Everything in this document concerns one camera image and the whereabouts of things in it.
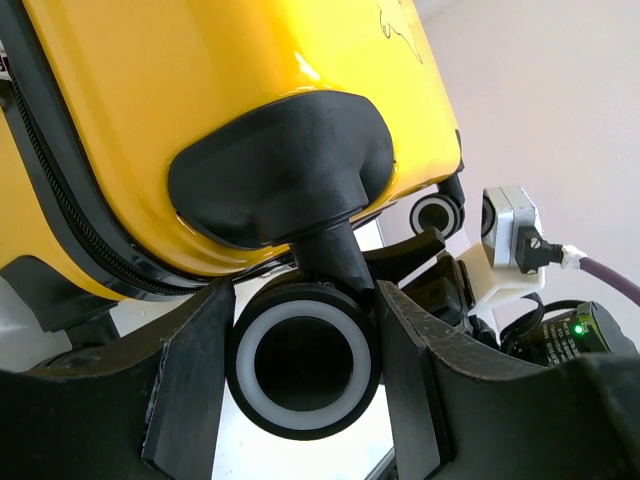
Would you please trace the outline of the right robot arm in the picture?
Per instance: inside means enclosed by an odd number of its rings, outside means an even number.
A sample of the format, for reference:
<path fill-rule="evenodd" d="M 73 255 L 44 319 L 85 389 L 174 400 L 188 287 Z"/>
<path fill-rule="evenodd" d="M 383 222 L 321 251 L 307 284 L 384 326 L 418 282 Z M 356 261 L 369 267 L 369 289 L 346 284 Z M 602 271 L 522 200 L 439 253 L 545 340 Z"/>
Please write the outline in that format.
<path fill-rule="evenodd" d="M 545 269 L 556 264 L 586 273 L 633 303 L 639 287 L 573 245 L 546 241 L 533 226 L 519 227 L 506 247 L 481 240 L 459 257 L 444 250 L 443 238 L 429 229 L 401 243 L 369 250 L 365 260 L 375 278 L 397 283 L 430 259 L 435 264 L 403 286 L 403 293 L 426 313 L 471 343 L 542 367 L 556 367 L 584 355 L 635 356 L 609 311 L 595 301 L 540 296 Z"/>

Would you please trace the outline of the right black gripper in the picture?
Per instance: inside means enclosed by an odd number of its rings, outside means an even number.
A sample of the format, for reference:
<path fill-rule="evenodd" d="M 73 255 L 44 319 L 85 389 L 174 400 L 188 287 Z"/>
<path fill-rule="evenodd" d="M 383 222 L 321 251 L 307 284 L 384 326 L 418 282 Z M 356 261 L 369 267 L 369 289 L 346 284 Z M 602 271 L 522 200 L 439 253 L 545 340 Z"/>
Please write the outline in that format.
<path fill-rule="evenodd" d="M 442 233 L 434 227 L 394 245 L 363 253 L 376 273 L 411 273 L 445 249 Z M 401 288 L 426 312 L 485 345 L 497 345 L 495 331 L 472 315 L 476 301 L 467 268 L 448 253 Z"/>

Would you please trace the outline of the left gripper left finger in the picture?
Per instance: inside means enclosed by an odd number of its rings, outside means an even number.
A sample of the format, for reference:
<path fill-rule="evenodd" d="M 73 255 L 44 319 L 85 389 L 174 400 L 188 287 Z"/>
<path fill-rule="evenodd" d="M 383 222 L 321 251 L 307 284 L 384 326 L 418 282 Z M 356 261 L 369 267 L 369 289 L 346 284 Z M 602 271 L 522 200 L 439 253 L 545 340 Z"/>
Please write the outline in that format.
<path fill-rule="evenodd" d="M 235 307 L 218 279 L 79 365 L 1 375 L 5 479 L 208 479 Z"/>

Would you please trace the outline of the yellow hard-shell suitcase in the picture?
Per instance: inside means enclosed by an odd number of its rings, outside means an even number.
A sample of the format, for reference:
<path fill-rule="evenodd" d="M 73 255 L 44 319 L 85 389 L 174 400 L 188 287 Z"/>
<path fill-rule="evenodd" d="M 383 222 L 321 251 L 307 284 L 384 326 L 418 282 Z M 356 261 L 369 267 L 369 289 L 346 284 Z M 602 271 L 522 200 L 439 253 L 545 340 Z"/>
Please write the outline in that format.
<path fill-rule="evenodd" d="M 97 343 L 125 299 L 281 266 L 227 382 L 282 438 L 353 424 L 380 378 L 355 230 L 465 221 L 459 127 L 411 1 L 5 1 L 1 276 Z"/>

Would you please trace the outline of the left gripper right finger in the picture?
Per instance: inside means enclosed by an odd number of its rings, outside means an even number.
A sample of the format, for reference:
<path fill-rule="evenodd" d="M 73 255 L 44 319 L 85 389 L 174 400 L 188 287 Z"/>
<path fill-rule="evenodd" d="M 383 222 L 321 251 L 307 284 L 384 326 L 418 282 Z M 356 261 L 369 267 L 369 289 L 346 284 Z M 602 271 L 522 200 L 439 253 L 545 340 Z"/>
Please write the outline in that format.
<path fill-rule="evenodd" d="M 637 357 L 544 368 L 451 327 L 387 281 L 376 310 L 400 478 L 638 477 Z"/>

